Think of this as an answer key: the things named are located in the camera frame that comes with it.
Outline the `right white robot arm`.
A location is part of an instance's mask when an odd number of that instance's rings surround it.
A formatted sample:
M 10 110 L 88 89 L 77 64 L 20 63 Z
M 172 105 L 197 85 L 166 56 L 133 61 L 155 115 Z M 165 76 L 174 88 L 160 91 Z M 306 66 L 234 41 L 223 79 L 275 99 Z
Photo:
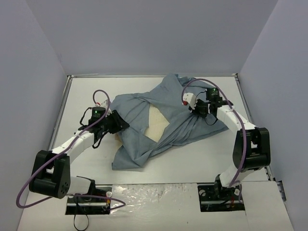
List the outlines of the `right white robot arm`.
M 191 113 L 206 119 L 211 115 L 235 134 L 232 163 L 216 176 L 213 192 L 224 199 L 231 188 L 239 187 L 249 174 L 267 167 L 271 162 L 270 133 L 246 120 L 228 99 L 223 99 L 217 88 L 206 90 L 205 101 L 193 93 L 185 93 L 182 102 Z

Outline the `striped pillowcase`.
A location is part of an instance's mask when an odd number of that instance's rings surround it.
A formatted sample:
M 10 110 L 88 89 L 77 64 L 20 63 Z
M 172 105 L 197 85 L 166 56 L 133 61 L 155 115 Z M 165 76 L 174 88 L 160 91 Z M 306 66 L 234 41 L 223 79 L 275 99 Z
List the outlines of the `striped pillowcase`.
M 192 78 L 168 74 L 149 92 L 117 95 L 111 109 L 129 124 L 119 132 L 122 146 L 112 162 L 112 170 L 142 168 L 153 157 L 172 146 L 184 146 L 226 131 L 228 128 L 212 115 L 206 119 L 193 115 L 181 102 L 183 91 L 197 95 L 211 86 Z M 169 125 L 161 138 L 153 141 L 145 135 L 149 127 L 150 105 L 156 107 Z

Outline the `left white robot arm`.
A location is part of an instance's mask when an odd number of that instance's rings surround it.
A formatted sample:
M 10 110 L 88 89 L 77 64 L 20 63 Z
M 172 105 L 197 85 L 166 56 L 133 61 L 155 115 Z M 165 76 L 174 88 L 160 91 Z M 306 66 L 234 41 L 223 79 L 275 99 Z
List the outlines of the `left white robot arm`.
M 127 128 L 129 123 L 117 110 L 91 108 L 88 124 L 81 124 L 77 132 L 60 146 L 37 153 L 29 190 L 58 199 L 79 194 L 85 201 L 94 200 L 97 195 L 95 181 L 71 176 L 71 164 L 88 148 L 99 146 L 106 134 L 115 134 Z

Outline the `cream white pillow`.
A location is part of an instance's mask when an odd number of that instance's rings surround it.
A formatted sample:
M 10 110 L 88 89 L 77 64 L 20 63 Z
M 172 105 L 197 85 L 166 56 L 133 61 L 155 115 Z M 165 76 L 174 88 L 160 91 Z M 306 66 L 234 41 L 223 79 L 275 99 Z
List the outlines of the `cream white pillow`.
M 120 109 L 119 114 L 130 127 L 115 135 L 115 140 L 124 146 L 128 142 L 159 142 L 169 122 L 164 115 L 150 103 L 137 104 Z

